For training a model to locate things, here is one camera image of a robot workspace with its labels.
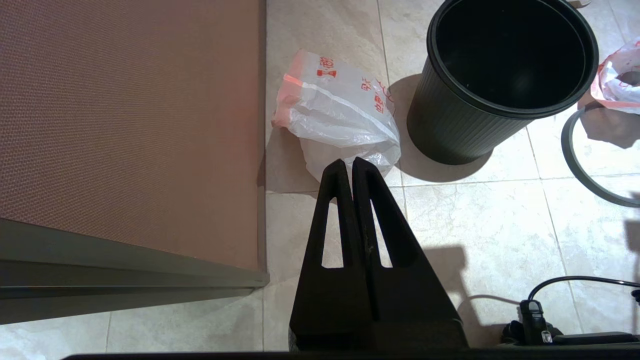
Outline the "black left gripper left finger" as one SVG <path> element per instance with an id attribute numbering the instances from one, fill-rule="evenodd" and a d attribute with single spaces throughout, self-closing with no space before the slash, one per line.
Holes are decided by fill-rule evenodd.
<path id="1" fill-rule="evenodd" d="M 343 266 L 322 265 L 329 207 L 337 202 Z M 364 350 L 372 322 L 361 235 L 343 160 L 322 174 L 289 321 L 292 350 Z"/>

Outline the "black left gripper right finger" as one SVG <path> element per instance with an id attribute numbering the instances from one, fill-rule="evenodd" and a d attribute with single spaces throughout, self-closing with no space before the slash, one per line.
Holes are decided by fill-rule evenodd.
<path id="1" fill-rule="evenodd" d="M 461 317 L 374 164 L 354 160 L 352 190 L 374 348 L 466 349 Z"/>

